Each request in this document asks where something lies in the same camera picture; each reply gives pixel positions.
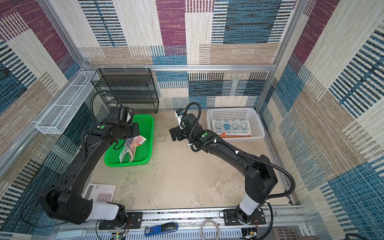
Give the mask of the orange bunny pattern towel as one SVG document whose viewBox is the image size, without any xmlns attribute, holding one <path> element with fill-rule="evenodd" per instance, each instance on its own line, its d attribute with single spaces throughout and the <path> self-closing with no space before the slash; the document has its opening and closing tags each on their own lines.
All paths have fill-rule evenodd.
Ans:
<svg viewBox="0 0 384 240">
<path fill-rule="evenodd" d="M 249 135 L 243 135 L 243 134 L 231 135 L 231 134 L 229 134 L 229 135 L 227 135 L 226 133 L 223 133 L 220 135 L 220 137 L 221 138 L 250 138 L 250 137 L 252 137 L 252 135 L 251 134 L 249 134 Z"/>
</svg>

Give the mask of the blue patterned towel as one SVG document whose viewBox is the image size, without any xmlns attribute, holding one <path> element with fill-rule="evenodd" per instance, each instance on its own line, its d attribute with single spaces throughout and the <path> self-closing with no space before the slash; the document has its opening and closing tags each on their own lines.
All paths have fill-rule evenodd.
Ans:
<svg viewBox="0 0 384 240">
<path fill-rule="evenodd" d="M 226 133 L 227 135 L 252 134 L 250 123 L 246 119 L 213 119 L 212 124 L 213 132 L 218 135 L 223 133 Z"/>
</svg>

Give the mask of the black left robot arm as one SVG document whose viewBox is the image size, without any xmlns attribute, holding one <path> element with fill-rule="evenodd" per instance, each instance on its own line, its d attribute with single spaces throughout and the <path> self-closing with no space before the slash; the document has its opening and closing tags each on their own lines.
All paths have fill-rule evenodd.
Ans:
<svg viewBox="0 0 384 240">
<path fill-rule="evenodd" d="M 139 136 L 139 125 L 133 118 L 132 109 L 112 107 L 103 122 L 82 133 L 82 149 L 52 186 L 39 193 L 39 203 L 48 217 L 76 225 L 93 220 L 110 221 L 119 227 L 126 223 L 125 206 L 88 200 L 82 193 L 107 149 L 119 140 Z"/>
</svg>

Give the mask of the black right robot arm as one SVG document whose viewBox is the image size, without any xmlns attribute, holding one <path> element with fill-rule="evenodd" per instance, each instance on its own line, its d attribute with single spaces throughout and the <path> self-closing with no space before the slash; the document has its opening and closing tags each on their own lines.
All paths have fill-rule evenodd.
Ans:
<svg viewBox="0 0 384 240">
<path fill-rule="evenodd" d="M 219 157 L 245 177 L 246 195 L 237 206 L 237 218 L 241 224 L 248 225 L 254 219 L 255 212 L 268 200 L 287 197 L 295 190 L 293 176 L 284 168 L 271 163 L 265 155 L 257 157 L 248 154 L 224 141 L 215 132 L 204 130 L 199 124 L 201 113 L 195 116 L 184 109 L 177 109 L 175 116 L 179 125 L 170 129 L 173 141 L 188 140 L 193 152 L 203 151 Z M 283 173 L 291 183 L 284 193 L 271 193 L 278 183 L 275 171 Z"/>
</svg>

